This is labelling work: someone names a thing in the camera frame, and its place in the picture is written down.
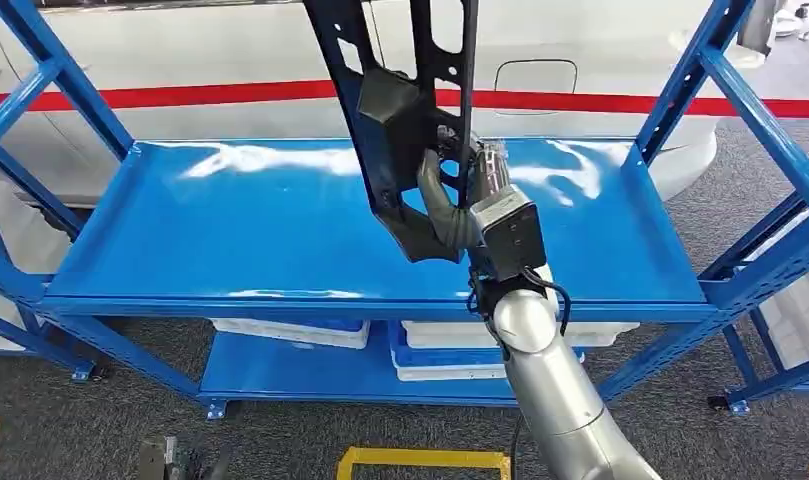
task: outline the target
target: metal bracket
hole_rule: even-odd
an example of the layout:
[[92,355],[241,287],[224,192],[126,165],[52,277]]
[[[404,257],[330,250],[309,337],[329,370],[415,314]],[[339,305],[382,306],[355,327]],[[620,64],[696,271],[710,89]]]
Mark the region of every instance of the metal bracket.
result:
[[[354,141],[371,210],[412,262],[459,262],[462,256],[461,249],[443,244],[428,217],[402,197],[417,187],[422,157],[432,149],[448,152],[443,159],[459,164],[457,175],[446,173],[442,182],[457,190],[459,207],[467,205],[477,0],[460,1],[462,48],[454,53],[432,39],[430,0],[410,0],[416,78],[378,62],[360,0],[304,2]],[[346,61],[354,51],[359,61]],[[460,115],[436,106],[436,79],[460,87]]]
[[71,374],[71,380],[75,383],[85,383],[89,380],[89,376],[92,375],[92,370],[94,370],[95,364],[88,363],[82,367],[77,367],[74,369],[74,372]]
[[221,420],[227,412],[227,400],[211,399],[207,406],[207,420]]
[[719,412],[728,411],[738,417],[746,416],[751,411],[748,406],[748,402],[745,400],[730,402],[728,400],[728,393],[730,393],[730,391],[726,389],[725,395],[714,395],[712,397],[707,397],[707,405]]

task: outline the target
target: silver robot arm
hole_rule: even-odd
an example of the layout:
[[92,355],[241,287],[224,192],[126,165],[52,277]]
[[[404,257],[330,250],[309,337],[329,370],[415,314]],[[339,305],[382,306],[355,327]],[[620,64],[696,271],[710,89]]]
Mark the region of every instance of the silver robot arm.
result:
[[560,335],[557,302],[523,274],[547,263],[536,205],[510,183],[506,151],[475,137],[471,145],[468,208],[449,200],[435,151],[424,156],[418,186],[437,236],[469,253],[473,298],[504,349],[507,378],[543,459],[560,480],[659,480]]
[[507,352],[507,378],[546,464],[560,480],[659,480],[610,416],[555,317],[540,293],[513,290],[491,320]]

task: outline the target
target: white storage bin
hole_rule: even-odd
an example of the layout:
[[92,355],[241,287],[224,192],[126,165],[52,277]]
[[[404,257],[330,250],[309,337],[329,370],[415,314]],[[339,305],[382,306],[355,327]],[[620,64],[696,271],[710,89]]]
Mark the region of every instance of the white storage bin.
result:
[[[71,246],[68,235],[48,225],[39,210],[22,203],[6,182],[0,182],[0,233],[13,264],[28,273],[55,272]],[[2,296],[0,318],[24,328],[15,304]],[[24,348],[0,337],[0,350]]]
[[392,356],[392,364],[398,379],[402,382],[423,382],[430,380],[483,380],[505,378],[504,365],[438,365],[402,367]]
[[369,339],[370,322],[368,320],[358,322],[356,330],[354,328],[338,330],[251,318],[211,318],[210,320],[216,330],[221,332],[256,335],[301,343],[362,349],[366,348],[366,342]]
[[[493,348],[483,322],[413,322],[404,320],[407,345],[412,348]],[[620,333],[639,327],[633,322],[569,322],[566,340],[573,347],[609,347]]]
[[[763,243],[747,260],[754,260],[787,232],[809,217],[806,209]],[[778,356],[784,368],[793,368],[809,360],[809,273],[760,305]]]

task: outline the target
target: red stripe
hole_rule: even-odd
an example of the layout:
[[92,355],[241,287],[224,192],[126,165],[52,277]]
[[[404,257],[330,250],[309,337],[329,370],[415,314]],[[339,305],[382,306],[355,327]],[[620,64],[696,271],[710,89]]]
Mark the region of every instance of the red stripe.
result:
[[[336,97],[336,91],[330,80],[122,88],[102,90],[101,94],[112,108],[216,105]],[[0,102],[5,96],[6,94],[0,94]],[[648,113],[655,100],[657,97],[642,95],[491,90],[478,90],[473,96],[474,106],[479,108],[613,113]],[[440,90],[437,92],[437,102],[441,106],[455,106],[459,104],[459,98],[454,90]],[[809,118],[809,100],[768,99],[764,102],[778,117]],[[59,112],[72,110],[72,107],[61,93],[46,92],[33,102],[30,110]],[[687,114],[735,116],[736,112],[724,98],[699,98],[693,101]]]

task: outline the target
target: blue shelf surface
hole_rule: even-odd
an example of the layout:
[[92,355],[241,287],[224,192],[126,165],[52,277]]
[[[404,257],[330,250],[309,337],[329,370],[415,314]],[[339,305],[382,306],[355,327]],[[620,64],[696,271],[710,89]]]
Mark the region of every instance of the blue shelf surface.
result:
[[[576,319],[585,302],[601,311],[687,305],[685,316],[706,316],[631,143],[504,142],[513,181],[539,209],[555,278],[579,304]],[[56,311],[126,302],[127,313],[156,314],[149,301],[247,302],[257,318],[322,302],[391,311],[421,302],[465,316],[467,261],[409,263],[366,197],[348,140],[137,142],[45,301]]]
[[217,333],[199,396],[224,400],[516,405],[504,379],[398,380],[383,323],[372,325],[363,350],[306,347],[265,337]]
[[0,349],[0,357],[35,357],[36,353],[31,350],[5,350]]

